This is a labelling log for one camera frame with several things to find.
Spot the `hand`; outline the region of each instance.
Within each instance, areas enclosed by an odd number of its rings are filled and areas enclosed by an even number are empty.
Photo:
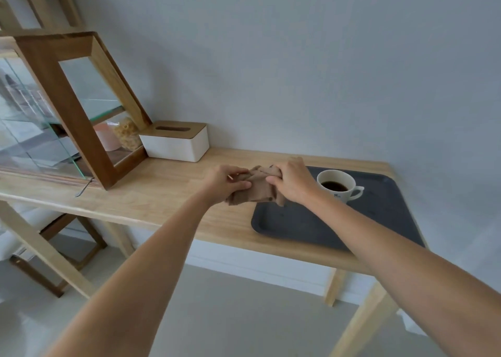
[[[280,193],[290,201],[304,205],[311,192],[320,190],[306,168],[303,158],[290,158],[285,163],[275,165],[282,171],[282,178],[268,176],[266,181],[276,186]]]
[[[249,172],[247,168],[234,165],[219,165],[212,168],[205,176],[199,193],[210,206],[223,202],[236,190],[248,189],[252,186],[251,182],[233,182],[230,178],[246,172]]]

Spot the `forearm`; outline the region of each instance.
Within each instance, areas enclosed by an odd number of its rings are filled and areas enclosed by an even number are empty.
[[[496,291],[329,193],[313,192],[307,207],[336,232],[446,352],[454,356],[498,352],[501,295]]]
[[[79,312],[47,357],[147,356],[209,205],[186,201]]]

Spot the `white coffee cup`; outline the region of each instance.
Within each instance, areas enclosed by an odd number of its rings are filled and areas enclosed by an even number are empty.
[[[325,182],[336,182],[344,185],[348,190],[346,191],[336,191],[325,188],[322,183]],[[327,169],[322,171],[317,176],[317,183],[320,185],[320,188],[329,192],[338,200],[347,203],[348,201],[355,200],[359,198],[364,193],[364,187],[358,186],[355,183],[355,179],[348,175],[346,172],[339,171],[337,169]],[[352,196],[353,191],[360,191],[356,195]]]

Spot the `tissue box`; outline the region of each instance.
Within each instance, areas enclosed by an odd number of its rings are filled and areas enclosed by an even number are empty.
[[[156,121],[139,137],[152,158],[196,162],[209,149],[206,123]]]

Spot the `floor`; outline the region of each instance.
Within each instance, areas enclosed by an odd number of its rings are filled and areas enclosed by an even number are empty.
[[[75,250],[92,246],[65,236],[53,242],[75,257],[80,257]],[[84,275],[99,286],[123,260],[118,249],[107,248]],[[32,263],[44,267],[40,261]],[[40,355],[84,302],[72,288],[57,299],[1,262],[0,355]],[[356,309],[344,302],[328,308],[309,293],[186,265],[150,356],[328,356]],[[445,356],[428,337],[408,333],[398,316],[360,354],[402,355]]]

